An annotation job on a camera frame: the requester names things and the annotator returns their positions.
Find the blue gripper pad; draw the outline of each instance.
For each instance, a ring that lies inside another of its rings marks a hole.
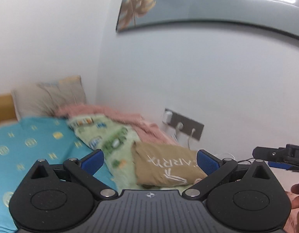
[[[100,169],[100,167],[103,166],[103,152],[101,150],[96,150],[79,160],[79,162],[80,167],[83,170],[91,175],[94,175]]]
[[[284,163],[278,163],[278,162],[271,162],[268,161],[268,165],[270,167],[276,167],[276,168],[281,168],[281,169],[290,169],[292,166]]]
[[[223,165],[223,161],[205,150],[199,150],[197,152],[197,164],[202,171],[210,175]]]

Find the pillow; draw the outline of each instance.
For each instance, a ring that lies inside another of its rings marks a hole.
[[[56,83],[28,84],[12,90],[17,119],[53,116],[65,104],[86,103],[80,77],[68,77]]]
[[[182,186],[207,176],[197,165],[197,151],[177,145],[143,142],[135,142],[131,150],[138,185]]]

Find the golden leaf painting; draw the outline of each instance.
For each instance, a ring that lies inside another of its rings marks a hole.
[[[123,0],[120,8],[118,26],[126,28],[133,19],[136,26],[136,17],[142,17],[156,4],[156,0]]]

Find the wall outlet panel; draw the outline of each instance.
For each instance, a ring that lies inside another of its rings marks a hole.
[[[181,122],[184,126],[183,129],[181,130],[182,133],[185,133],[186,135],[190,136],[191,130],[195,129],[195,132],[193,133],[192,137],[197,139],[198,141],[200,140],[203,127],[204,127],[202,123],[196,122],[195,120],[185,117],[170,109],[165,109],[165,111],[171,111],[173,113],[171,121],[170,123],[168,123],[169,126],[175,128],[177,124]]]

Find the logo on plate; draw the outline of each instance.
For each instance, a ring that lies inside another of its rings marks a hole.
[[[146,194],[146,196],[147,196],[148,198],[150,198],[150,199],[153,198],[155,195],[156,195],[156,194],[153,194],[152,192]]]

